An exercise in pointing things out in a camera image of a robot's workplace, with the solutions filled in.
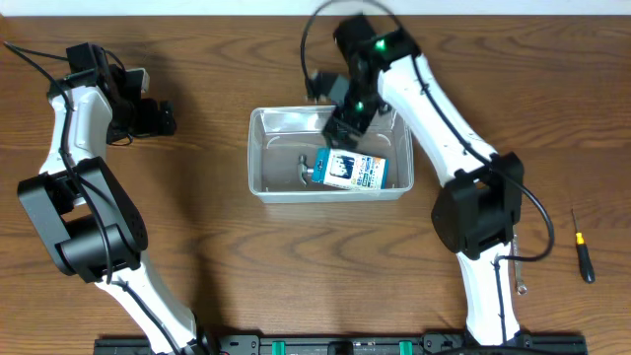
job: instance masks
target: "wooden tabletop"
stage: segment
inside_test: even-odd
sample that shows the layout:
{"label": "wooden tabletop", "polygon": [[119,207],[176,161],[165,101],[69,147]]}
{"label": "wooden tabletop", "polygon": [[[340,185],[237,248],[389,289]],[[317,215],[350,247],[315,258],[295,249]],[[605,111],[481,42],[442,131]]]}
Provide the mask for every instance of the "wooden tabletop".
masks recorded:
{"label": "wooden tabletop", "polygon": [[[310,68],[345,69],[318,19]],[[174,137],[108,147],[107,164],[142,213],[149,254],[175,295],[211,329],[264,334],[417,334],[462,329],[456,257],[430,211],[439,185],[415,145],[415,183],[393,202],[265,205],[247,187],[249,115],[304,105],[306,18],[11,18],[1,36],[63,55],[98,43],[151,75],[172,100]],[[615,17],[413,17],[432,68],[465,119],[499,152],[516,152],[552,216],[557,243],[527,264],[514,295],[522,329],[579,332],[591,353],[631,349],[631,22]],[[386,19],[378,28],[390,29]],[[38,58],[53,76],[67,64]],[[94,285],[52,263],[20,205],[50,144],[48,83],[0,49],[0,352],[90,354],[100,336],[140,335]],[[581,279],[570,209],[596,269]],[[522,253],[545,246],[524,201]]]}

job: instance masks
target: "screwdriver handle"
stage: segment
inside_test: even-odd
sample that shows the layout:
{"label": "screwdriver handle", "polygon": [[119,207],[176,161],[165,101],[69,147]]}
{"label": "screwdriver handle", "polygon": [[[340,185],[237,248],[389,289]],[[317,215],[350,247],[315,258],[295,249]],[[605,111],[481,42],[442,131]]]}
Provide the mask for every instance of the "screwdriver handle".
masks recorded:
{"label": "screwdriver handle", "polygon": [[581,268],[581,276],[587,283],[594,283],[596,281],[596,274],[594,273],[594,267],[590,260],[590,252],[588,246],[585,243],[576,244],[576,251],[579,254],[579,267]]}

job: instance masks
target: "screwdriver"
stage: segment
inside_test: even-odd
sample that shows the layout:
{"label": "screwdriver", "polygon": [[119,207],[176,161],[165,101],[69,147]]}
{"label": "screwdriver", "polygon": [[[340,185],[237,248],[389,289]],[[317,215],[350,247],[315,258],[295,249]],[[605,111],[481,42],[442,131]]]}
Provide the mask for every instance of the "screwdriver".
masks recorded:
{"label": "screwdriver", "polygon": [[579,222],[576,220],[576,214],[574,208],[572,209],[572,218],[574,218],[574,228],[576,230],[576,251],[579,254],[579,268],[581,269],[581,276],[587,283],[594,283],[596,281],[596,275],[594,274],[594,267],[590,260],[590,252],[588,251],[588,245],[585,244],[583,239],[583,233],[579,232]]}

